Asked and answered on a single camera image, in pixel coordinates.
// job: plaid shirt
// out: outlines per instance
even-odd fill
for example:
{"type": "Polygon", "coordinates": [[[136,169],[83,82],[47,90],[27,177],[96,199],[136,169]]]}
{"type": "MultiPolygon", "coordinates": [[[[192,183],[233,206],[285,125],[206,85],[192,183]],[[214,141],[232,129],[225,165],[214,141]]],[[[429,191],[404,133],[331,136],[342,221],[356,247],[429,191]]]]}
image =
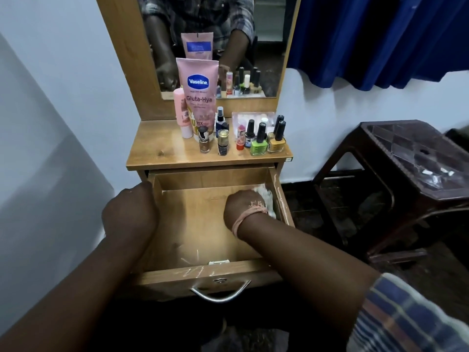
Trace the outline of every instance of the plaid shirt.
{"type": "Polygon", "coordinates": [[[142,15],[168,23],[171,38],[182,45],[181,33],[213,32],[213,48],[225,49],[231,32],[254,39],[254,0],[139,0],[142,15]]]}
{"type": "Polygon", "coordinates": [[[395,275],[368,292],[347,352],[469,352],[469,328],[395,275]]]}

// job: brown stool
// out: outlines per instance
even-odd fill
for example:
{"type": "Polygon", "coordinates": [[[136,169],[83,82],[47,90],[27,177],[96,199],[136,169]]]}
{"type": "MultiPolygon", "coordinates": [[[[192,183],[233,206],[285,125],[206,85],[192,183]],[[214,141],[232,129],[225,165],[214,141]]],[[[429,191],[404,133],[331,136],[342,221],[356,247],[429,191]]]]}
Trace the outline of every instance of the brown stool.
{"type": "Polygon", "coordinates": [[[342,244],[363,260],[402,262],[426,254],[423,247],[444,235],[423,234],[409,251],[390,252],[390,246],[408,234],[409,228],[429,216],[469,209],[469,154],[422,121],[362,122],[327,160],[313,185],[325,224],[340,238],[333,239],[333,244],[342,244]],[[347,152],[390,195],[387,210],[350,237],[340,236],[320,189],[324,178],[336,176],[330,171],[347,152]]]}

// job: person's left hand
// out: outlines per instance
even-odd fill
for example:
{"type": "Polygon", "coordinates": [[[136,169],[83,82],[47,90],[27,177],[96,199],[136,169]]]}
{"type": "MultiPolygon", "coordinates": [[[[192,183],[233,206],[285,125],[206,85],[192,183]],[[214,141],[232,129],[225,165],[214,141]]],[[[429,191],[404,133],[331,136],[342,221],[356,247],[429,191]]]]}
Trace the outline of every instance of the person's left hand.
{"type": "Polygon", "coordinates": [[[122,190],[108,202],[101,218],[108,244],[142,253],[160,222],[151,183],[122,190]]]}

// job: orange wristband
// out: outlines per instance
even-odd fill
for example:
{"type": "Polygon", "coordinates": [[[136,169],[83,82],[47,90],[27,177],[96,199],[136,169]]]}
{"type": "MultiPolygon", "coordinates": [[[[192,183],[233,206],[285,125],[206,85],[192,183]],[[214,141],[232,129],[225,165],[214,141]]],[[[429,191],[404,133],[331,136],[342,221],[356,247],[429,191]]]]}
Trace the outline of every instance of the orange wristband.
{"type": "Polygon", "coordinates": [[[231,232],[233,232],[233,235],[238,238],[238,227],[241,225],[241,222],[248,217],[249,215],[252,215],[253,213],[269,213],[266,207],[262,205],[261,202],[258,203],[258,205],[251,204],[249,209],[244,211],[238,219],[234,222],[233,227],[231,228],[231,232]]]}

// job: drawer handle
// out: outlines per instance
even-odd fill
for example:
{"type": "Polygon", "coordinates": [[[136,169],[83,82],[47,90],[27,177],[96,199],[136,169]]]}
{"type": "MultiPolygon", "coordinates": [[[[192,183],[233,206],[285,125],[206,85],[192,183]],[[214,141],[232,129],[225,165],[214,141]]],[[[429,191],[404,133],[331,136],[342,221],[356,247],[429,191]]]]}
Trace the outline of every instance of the drawer handle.
{"type": "Polygon", "coordinates": [[[235,297],[237,297],[239,294],[241,294],[243,292],[244,289],[246,289],[246,287],[251,283],[250,280],[248,280],[247,282],[245,282],[243,284],[243,286],[241,288],[239,288],[237,291],[235,291],[233,294],[231,295],[228,295],[227,297],[222,297],[222,298],[216,298],[216,297],[210,297],[208,295],[205,295],[203,294],[200,290],[198,290],[197,288],[191,288],[191,291],[193,291],[194,293],[196,293],[198,296],[200,296],[202,299],[205,299],[207,301],[210,301],[212,303],[226,303],[230,300],[233,300],[235,297]]]}

